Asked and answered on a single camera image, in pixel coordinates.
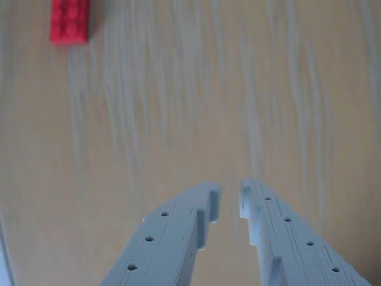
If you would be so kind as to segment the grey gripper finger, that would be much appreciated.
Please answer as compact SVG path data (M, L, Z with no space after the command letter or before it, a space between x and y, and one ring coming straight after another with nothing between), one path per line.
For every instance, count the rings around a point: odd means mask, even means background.
M262 285L369 284L263 183L242 180L240 216L257 249Z
M220 198L220 184L203 182L151 212L101 285L189 285Z

